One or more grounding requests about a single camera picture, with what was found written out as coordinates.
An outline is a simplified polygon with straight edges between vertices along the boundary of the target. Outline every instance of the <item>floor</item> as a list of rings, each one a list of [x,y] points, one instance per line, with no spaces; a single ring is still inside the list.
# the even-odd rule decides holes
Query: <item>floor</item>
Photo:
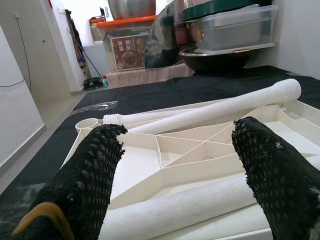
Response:
[[[30,162],[61,123],[70,115],[74,107],[85,96],[85,92],[47,105],[38,105],[39,113],[46,125],[46,131],[35,143],[0,177],[0,194]]]

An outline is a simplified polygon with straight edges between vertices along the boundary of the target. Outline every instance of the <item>yellow rubber band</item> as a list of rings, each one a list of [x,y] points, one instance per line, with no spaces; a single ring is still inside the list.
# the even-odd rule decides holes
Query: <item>yellow rubber band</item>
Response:
[[[38,217],[49,218],[64,240],[75,240],[74,233],[64,212],[52,202],[42,202],[35,206],[21,219],[16,229],[12,232],[12,236],[20,234]]]

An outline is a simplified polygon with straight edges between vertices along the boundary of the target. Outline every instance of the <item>black bowl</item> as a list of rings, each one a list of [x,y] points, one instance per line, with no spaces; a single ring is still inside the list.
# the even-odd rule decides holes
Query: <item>black bowl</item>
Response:
[[[184,63],[196,73],[229,73],[242,69],[250,60],[252,50],[220,55],[197,53],[195,48],[187,48],[179,53]]]

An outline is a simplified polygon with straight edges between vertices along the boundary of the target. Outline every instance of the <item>dark green lid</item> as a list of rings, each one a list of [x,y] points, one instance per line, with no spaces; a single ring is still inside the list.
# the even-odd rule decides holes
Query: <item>dark green lid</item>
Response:
[[[210,0],[183,10],[183,21],[190,21],[211,14],[244,8],[256,3],[257,0]]]

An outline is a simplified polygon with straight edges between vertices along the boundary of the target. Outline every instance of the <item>food picture label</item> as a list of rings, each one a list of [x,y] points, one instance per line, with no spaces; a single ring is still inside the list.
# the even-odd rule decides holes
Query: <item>food picture label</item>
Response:
[[[148,35],[114,37],[111,39],[118,71],[145,67],[145,44]]]

